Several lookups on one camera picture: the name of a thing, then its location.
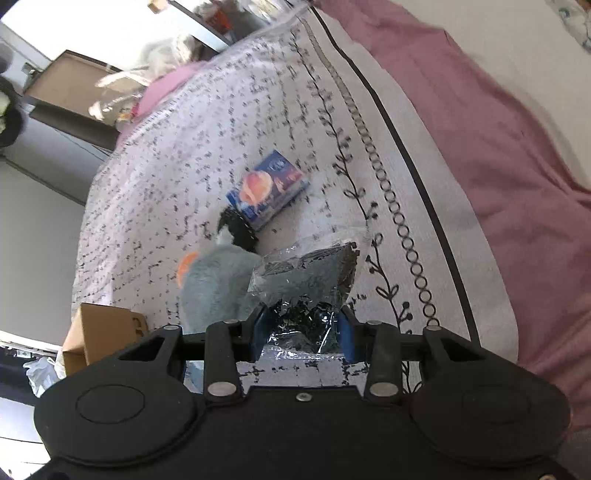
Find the clear bag of black items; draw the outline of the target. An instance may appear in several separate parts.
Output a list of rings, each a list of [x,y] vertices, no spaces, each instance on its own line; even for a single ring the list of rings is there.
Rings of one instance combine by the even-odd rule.
[[[245,303],[266,305],[266,342],[305,354],[338,354],[339,314],[353,289],[361,254],[349,234],[270,254],[252,272]]]

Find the blue planet tissue pack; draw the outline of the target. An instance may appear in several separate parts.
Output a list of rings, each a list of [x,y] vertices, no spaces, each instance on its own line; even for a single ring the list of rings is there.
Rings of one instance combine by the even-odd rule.
[[[259,231],[308,187],[308,177],[274,150],[226,194],[229,204]]]

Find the black fuzzy soft toy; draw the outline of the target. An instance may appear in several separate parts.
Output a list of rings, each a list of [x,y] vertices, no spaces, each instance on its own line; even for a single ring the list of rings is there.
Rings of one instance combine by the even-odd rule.
[[[232,206],[221,211],[217,223],[216,241],[219,245],[235,245],[248,252],[256,252],[259,239],[245,216]]]

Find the grey plush toy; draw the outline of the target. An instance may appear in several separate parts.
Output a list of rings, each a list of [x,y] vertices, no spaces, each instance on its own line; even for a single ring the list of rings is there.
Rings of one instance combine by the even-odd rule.
[[[240,312],[252,272],[262,257],[245,249],[254,238],[247,230],[233,233],[221,227],[214,246],[187,254],[177,268],[182,327],[187,334],[204,333],[208,326],[245,317]]]

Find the brown cardboard box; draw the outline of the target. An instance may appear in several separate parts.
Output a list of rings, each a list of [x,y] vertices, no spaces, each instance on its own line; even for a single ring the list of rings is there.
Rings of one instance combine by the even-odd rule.
[[[65,374],[73,375],[135,343],[147,333],[145,317],[139,313],[82,303],[61,348]]]

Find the white patterned bed cover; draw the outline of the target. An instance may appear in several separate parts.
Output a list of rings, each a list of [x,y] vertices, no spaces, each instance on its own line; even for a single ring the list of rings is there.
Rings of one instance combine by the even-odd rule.
[[[513,361],[518,328],[472,205],[399,84],[334,19],[301,7],[199,68],[96,174],[72,301],[182,321],[176,272],[228,206],[260,255],[362,240],[349,307],[441,326]]]

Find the pile of white plastic bags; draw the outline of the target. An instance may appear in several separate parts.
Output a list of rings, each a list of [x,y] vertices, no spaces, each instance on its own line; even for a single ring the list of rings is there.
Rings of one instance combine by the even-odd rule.
[[[202,44],[192,36],[148,44],[137,66],[108,74],[95,83],[100,97],[88,108],[88,113],[94,119],[114,125],[125,111],[131,111],[153,83],[197,60],[201,48]]]

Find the large flat cardboard sheet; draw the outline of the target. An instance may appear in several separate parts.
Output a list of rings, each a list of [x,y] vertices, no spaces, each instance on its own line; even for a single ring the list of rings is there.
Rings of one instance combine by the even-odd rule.
[[[102,99],[103,90],[96,83],[119,71],[99,60],[66,50],[24,89],[24,99],[33,106],[29,116],[111,152],[118,132],[113,125],[92,117],[89,108]]]

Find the hanging black white clothes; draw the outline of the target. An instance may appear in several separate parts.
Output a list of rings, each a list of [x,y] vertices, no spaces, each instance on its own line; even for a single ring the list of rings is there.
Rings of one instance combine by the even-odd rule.
[[[13,84],[1,77],[1,148],[15,143],[24,128],[24,116],[20,96]]]

